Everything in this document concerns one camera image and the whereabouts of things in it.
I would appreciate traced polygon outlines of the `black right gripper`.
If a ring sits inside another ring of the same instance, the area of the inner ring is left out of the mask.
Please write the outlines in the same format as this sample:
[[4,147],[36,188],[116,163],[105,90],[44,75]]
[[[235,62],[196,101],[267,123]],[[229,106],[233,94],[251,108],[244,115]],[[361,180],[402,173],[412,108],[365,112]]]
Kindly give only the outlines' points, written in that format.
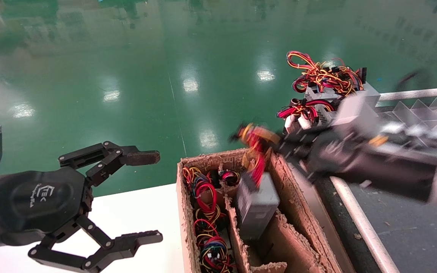
[[283,135],[279,149],[310,149],[310,152],[288,152],[285,159],[311,181],[335,176],[345,181],[377,181],[374,147],[366,141],[341,139],[334,131],[318,136],[313,131],[296,131]]

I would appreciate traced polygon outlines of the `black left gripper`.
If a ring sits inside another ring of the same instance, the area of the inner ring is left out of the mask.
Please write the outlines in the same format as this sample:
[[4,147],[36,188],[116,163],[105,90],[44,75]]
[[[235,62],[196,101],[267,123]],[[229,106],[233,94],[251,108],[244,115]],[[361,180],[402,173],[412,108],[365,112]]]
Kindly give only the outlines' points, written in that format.
[[[0,176],[0,245],[40,244],[29,252],[37,263],[77,273],[100,273],[112,262],[130,259],[142,245],[159,243],[158,231],[123,234],[111,239],[86,214],[91,210],[91,190],[122,166],[153,165],[160,161],[156,150],[119,146],[105,141],[59,157],[61,169],[25,171]],[[92,166],[86,178],[77,169]],[[53,250],[60,234],[82,229],[100,245],[89,257]]]

